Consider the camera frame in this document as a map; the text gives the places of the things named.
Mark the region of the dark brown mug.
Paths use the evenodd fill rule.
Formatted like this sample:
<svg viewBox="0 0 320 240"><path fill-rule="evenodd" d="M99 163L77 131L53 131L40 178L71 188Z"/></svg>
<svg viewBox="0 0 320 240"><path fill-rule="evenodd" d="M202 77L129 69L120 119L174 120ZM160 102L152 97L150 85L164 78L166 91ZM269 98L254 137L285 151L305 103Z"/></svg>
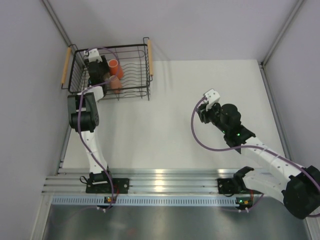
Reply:
<svg viewBox="0 0 320 240"><path fill-rule="evenodd" d="M111 77L110 73L106 73L103 75L103 80L107 81Z"/></svg>

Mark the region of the orange mug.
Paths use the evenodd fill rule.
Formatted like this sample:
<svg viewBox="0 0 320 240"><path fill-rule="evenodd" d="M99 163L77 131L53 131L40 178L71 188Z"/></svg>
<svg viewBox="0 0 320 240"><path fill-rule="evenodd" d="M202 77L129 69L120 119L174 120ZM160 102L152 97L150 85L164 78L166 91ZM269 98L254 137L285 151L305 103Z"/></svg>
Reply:
<svg viewBox="0 0 320 240"><path fill-rule="evenodd" d="M111 76L117 76L119 79L122 79L124 76L123 69L117 59L111 59L108 61L108 67Z"/></svg>

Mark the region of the pink printed mug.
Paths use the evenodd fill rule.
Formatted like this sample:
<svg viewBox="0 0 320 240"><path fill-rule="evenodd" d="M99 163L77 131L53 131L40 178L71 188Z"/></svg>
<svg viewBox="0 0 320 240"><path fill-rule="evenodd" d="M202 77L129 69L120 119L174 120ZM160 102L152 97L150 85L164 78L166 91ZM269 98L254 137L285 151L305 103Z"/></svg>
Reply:
<svg viewBox="0 0 320 240"><path fill-rule="evenodd" d="M119 94L122 89L122 83L116 75L112 75L109 78L109 86L115 94Z"/></svg>

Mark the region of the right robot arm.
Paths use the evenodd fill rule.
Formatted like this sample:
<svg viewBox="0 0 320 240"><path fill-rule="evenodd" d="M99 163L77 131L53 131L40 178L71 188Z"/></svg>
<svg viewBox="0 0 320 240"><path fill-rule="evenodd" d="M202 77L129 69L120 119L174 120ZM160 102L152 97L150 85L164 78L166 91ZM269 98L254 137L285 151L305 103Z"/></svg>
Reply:
<svg viewBox="0 0 320 240"><path fill-rule="evenodd" d="M195 116L202 123L212 124L221 131L228 146L222 149L204 145L196 135L194 122L191 122L191 133L201 147L212 152L236 151L267 171L264 175L250 166L239 169L231 178L236 191L256 191L267 195L283 204L297 219L319 218L315 212L320 209L319 169L292 162L270 149L242 125L241 114L233 104L209 104L201 99L192 111L192 121Z"/></svg>

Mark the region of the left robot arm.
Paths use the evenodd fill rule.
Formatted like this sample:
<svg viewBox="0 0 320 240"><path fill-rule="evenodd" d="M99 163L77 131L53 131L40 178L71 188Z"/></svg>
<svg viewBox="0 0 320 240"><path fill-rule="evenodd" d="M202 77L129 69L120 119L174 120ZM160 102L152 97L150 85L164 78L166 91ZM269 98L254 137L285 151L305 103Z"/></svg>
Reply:
<svg viewBox="0 0 320 240"><path fill-rule="evenodd" d="M83 91L67 97L68 121L85 148L89 162L87 185L109 193L114 188L114 181L108 177L108 163L103 156L96 127L100 123L97 102L105 96L104 83L110 70L104 56L89 58L85 63L89 73L88 84Z"/></svg>

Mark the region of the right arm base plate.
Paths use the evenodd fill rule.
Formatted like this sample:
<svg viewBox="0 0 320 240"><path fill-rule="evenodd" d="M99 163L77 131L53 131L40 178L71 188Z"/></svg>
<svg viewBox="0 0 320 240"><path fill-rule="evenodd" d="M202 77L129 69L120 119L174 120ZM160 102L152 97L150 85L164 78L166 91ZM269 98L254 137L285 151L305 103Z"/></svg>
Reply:
<svg viewBox="0 0 320 240"><path fill-rule="evenodd" d="M261 194L259 191L245 188L242 183L239 183L233 178L218 178L217 186L218 193L226 197L231 197L238 194Z"/></svg>

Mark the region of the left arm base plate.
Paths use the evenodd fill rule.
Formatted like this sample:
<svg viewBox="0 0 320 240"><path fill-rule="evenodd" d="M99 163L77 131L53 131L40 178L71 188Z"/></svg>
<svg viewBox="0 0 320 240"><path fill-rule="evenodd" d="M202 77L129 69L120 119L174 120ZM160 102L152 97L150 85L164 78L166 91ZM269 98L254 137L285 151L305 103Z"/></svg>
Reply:
<svg viewBox="0 0 320 240"><path fill-rule="evenodd" d="M86 186L87 194L127 194L130 186L129 178L113 178L113 190L111 184L107 181L102 183L89 183Z"/></svg>

